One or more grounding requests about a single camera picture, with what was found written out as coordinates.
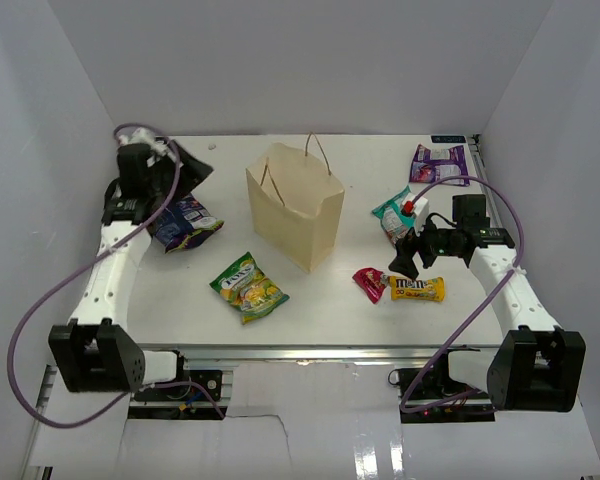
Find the teal snack pack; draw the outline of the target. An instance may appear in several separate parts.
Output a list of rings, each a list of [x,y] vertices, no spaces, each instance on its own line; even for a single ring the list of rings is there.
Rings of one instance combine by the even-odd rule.
[[[379,219],[382,230],[393,246],[404,238],[407,233],[414,229],[418,231],[422,221],[413,213],[406,215],[403,206],[407,200],[412,200],[414,195],[406,186],[402,191],[395,194],[389,200],[371,211],[371,214]]]

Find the red candy wrapper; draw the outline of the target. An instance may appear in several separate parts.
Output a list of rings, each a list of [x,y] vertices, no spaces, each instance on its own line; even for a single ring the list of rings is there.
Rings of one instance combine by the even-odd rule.
[[[365,267],[352,276],[353,281],[365,292],[368,299],[377,304],[387,288],[386,275],[375,268]]]

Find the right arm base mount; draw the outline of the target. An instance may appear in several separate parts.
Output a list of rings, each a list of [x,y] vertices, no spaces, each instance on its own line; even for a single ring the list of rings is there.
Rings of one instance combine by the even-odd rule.
[[[398,388],[400,396],[403,396],[418,372],[419,370],[416,368],[393,369],[388,373],[387,381],[390,386]],[[429,404],[443,400],[441,405],[427,408],[416,413],[416,416],[427,418],[431,417],[432,414],[451,414],[461,410],[470,398],[469,395],[463,398],[455,398],[455,396],[471,390],[470,386],[452,380],[443,368],[432,367],[415,387],[408,403],[421,402]]]

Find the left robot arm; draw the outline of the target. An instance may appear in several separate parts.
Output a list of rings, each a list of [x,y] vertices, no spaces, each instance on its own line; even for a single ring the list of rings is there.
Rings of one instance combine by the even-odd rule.
[[[82,299],[48,343],[68,391],[136,392],[156,383],[168,398],[191,387],[174,351],[146,351],[128,332],[128,310],[152,235],[145,221],[163,202],[182,199],[213,171],[177,142],[160,137],[117,151],[119,175],[104,195],[99,255]]]

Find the purple snack pack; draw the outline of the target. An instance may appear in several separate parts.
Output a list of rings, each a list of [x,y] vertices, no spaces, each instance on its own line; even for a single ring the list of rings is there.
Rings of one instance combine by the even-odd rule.
[[[468,175],[462,145],[430,149],[419,144],[411,162],[409,181],[431,184],[444,178]]]

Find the dark blue chips bag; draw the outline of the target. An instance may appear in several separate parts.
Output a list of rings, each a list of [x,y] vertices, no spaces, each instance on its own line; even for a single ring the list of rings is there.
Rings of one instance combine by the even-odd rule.
[[[165,253],[171,253],[199,247],[223,226],[223,220],[212,215],[189,193],[172,201],[148,231],[164,247]]]

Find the beige paper bag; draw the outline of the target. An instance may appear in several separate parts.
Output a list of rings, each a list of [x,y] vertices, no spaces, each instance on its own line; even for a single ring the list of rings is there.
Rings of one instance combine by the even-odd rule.
[[[345,189],[323,147],[309,151],[275,142],[246,170],[255,232],[306,273],[334,250]]]

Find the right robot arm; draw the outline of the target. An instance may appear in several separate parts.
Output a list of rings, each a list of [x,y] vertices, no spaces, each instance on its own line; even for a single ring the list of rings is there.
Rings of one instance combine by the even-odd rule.
[[[414,224],[397,241],[390,271],[414,281],[416,259],[425,268],[439,257],[463,260],[487,295],[479,308],[492,308],[503,336],[495,351],[457,348],[448,340],[425,366],[433,371],[433,390],[452,399],[467,387],[486,394],[497,410],[571,411],[585,341],[542,306],[519,265],[521,246],[506,229],[492,225],[485,196],[454,196],[448,228],[435,225],[427,201],[418,196],[408,195],[402,210]]]

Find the green Fox's candy bag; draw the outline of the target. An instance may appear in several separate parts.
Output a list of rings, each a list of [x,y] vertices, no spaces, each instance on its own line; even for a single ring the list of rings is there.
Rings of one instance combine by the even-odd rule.
[[[240,313],[243,325],[268,316],[289,300],[250,252],[235,260],[209,286]]]

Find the yellow M&M's pack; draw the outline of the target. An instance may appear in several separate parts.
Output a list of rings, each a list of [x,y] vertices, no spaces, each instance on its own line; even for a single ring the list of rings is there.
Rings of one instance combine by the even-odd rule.
[[[392,300],[426,300],[442,302],[445,298],[445,283],[442,277],[428,280],[410,280],[389,276]]]

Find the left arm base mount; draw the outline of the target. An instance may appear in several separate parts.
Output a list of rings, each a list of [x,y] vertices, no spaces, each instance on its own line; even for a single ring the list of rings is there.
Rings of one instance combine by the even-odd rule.
[[[221,370],[183,370],[175,380],[156,383],[136,392],[128,418],[135,420],[222,420]]]

